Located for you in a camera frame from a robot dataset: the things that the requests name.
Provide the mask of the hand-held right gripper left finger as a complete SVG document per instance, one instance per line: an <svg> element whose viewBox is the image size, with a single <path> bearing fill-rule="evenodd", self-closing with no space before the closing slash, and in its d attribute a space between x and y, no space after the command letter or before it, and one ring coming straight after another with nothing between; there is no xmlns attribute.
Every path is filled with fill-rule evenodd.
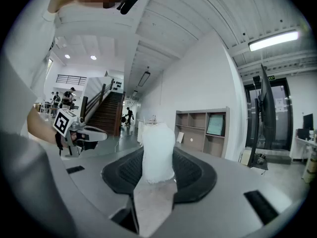
<svg viewBox="0 0 317 238"><path fill-rule="evenodd" d="M104 182L103 168L134 151L62 160L48 151L50 168L78 234L137 234L136 214L129 195L117 194Z"/></svg>

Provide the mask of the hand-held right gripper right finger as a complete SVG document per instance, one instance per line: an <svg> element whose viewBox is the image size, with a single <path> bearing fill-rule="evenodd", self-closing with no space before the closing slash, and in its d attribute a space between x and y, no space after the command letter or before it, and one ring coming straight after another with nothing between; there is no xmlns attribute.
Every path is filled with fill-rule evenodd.
<svg viewBox="0 0 317 238"><path fill-rule="evenodd" d="M268 238L283 229L296 212L285 193L265 176L231 160L186 147L182 151L214 167L217 182L197 203L177 204L158 229L160 238ZM245 193L259 191L278 213L264 225Z"/></svg>

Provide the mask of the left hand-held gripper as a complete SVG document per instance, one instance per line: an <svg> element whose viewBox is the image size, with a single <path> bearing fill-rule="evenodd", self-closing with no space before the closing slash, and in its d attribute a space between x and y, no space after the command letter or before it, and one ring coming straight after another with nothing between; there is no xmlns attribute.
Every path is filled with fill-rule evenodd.
<svg viewBox="0 0 317 238"><path fill-rule="evenodd" d="M85 150L92 150L98 141L107 140L108 134L97 127L85 125L83 118L76 116L68 109L60 109L53 122L56 130L55 141L59 151L68 148L70 155L71 149L77 150L80 154Z"/></svg>

